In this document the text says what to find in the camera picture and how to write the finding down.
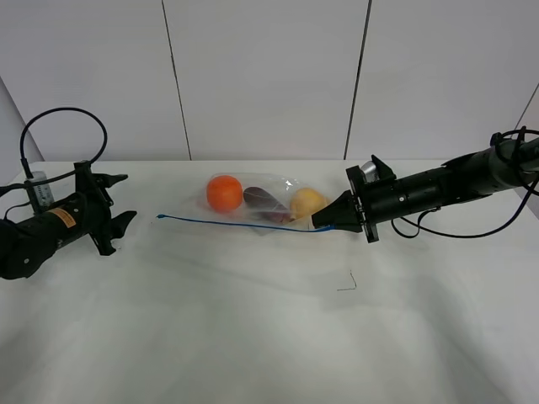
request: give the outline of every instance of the clear plastic bag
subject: clear plastic bag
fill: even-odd
[[[330,229],[314,229],[311,215],[328,204],[316,189],[294,178],[219,173],[197,195],[184,200],[179,211],[158,217],[254,229],[326,231]]]

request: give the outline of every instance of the yellow potato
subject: yellow potato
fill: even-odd
[[[298,189],[290,202],[291,219],[297,220],[317,213],[329,205],[329,200],[311,188]]]

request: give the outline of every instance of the orange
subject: orange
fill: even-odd
[[[242,204],[242,185],[230,175],[220,175],[208,183],[206,197],[213,210],[219,213],[227,213]]]

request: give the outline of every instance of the sticker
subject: sticker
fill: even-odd
[[[61,219],[61,221],[64,222],[64,225],[66,225],[68,229],[71,229],[73,226],[77,224],[75,219],[73,219],[73,216],[69,215],[69,213],[67,213],[64,209],[55,208],[55,209],[48,210],[47,212],[58,216]]]

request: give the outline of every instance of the purple eggplant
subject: purple eggplant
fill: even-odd
[[[270,193],[259,187],[249,187],[243,191],[243,200],[260,217],[274,223],[287,224],[291,221],[289,210]]]

